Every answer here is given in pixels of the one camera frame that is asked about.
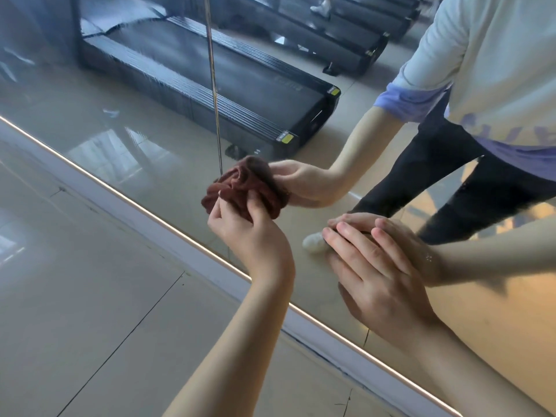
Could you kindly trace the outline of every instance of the maroon rag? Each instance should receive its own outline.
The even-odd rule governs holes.
[[[268,214],[274,220],[290,199],[290,194],[274,181],[268,164],[259,157],[248,156],[209,186],[201,204],[207,213],[211,213],[220,193],[222,199],[236,207],[241,217],[252,222],[247,209],[249,190],[259,193]]]

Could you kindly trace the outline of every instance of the shirt sleeve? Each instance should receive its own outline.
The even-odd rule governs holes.
[[[406,122],[420,123],[459,71],[469,44],[474,0],[444,0],[419,48],[375,106]]]

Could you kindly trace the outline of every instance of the hand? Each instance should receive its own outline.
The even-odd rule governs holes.
[[[344,222],[323,230],[334,249],[329,262],[351,314],[408,354],[443,323],[433,311],[419,272],[399,245],[380,228],[375,242]]]
[[[329,220],[328,226],[335,230],[339,222],[350,224],[359,231],[371,232],[375,227],[385,231],[401,247],[427,287],[441,284],[445,275],[441,256],[399,220],[389,220],[373,213],[345,213]]]
[[[240,217],[231,203],[219,198],[208,217],[208,226],[254,279],[293,278],[295,265],[288,239],[254,191],[248,193],[247,209],[253,223]]]
[[[271,163],[270,169],[274,179],[291,193],[289,203],[293,206],[322,208],[344,195],[341,177],[329,169],[296,160]]]

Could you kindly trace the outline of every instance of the yellow label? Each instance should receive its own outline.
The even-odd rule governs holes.
[[[293,138],[294,138],[294,135],[291,134],[291,133],[288,133],[286,136],[284,136],[284,139],[282,139],[282,143],[290,143]]]

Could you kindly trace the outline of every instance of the pant leg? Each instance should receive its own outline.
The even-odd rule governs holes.
[[[418,235],[429,245],[463,241],[555,196],[555,181],[536,177],[488,153]]]
[[[444,118],[448,97],[449,93],[427,115],[392,170],[351,212],[391,217],[434,183],[486,152],[460,125]]]

